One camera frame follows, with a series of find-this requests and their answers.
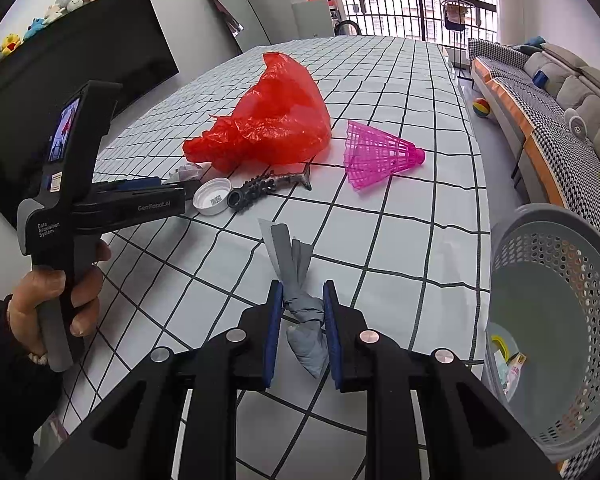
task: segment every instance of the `gray plastic basket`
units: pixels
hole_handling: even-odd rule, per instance
[[[529,204],[491,243],[490,320],[527,361],[507,402],[489,343],[482,380],[549,459],[569,458],[600,432],[600,234],[567,209]]]

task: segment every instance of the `barcode sticker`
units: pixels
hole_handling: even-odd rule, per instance
[[[59,173],[56,173],[54,176],[51,177],[51,187],[49,188],[49,191],[51,193],[60,191],[60,181],[61,180],[62,180],[62,171],[60,171]]]

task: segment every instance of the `bracelet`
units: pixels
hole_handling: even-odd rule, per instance
[[[44,354],[43,356],[38,356],[32,352],[27,357],[29,358],[30,361],[32,361],[35,364],[40,365],[40,366],[46,366],[46,364],[48,362],[48,360],[46,358],[46,354]]]

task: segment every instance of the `finger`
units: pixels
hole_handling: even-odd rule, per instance
[[[96,298],[102,289],[103,279],[101,270],[91,266],[80,283],[77,283],[71,291],[71,302],[74,306],[83,306]]]
[[[34,269],[16,285],[10,309],[21,314],[32,312],[43,301],[57,298],[64,290],[62,270]]]
[[[84,308],[75,315],[69,330],[73,335],[78,337],[89,335],[96,328],[99,313],[100,300],[94,298],[94,300],[87,303]]]
[[[108,262],[111,258],[111,249],[104,240],[98,242],[96,248],[96,261],[97,262]]]

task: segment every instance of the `plastic shuttlecock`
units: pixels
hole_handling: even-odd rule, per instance
[[[424,162],[422,148],[365,124],[349,121],[344,167],[350,184],[362,189]]]

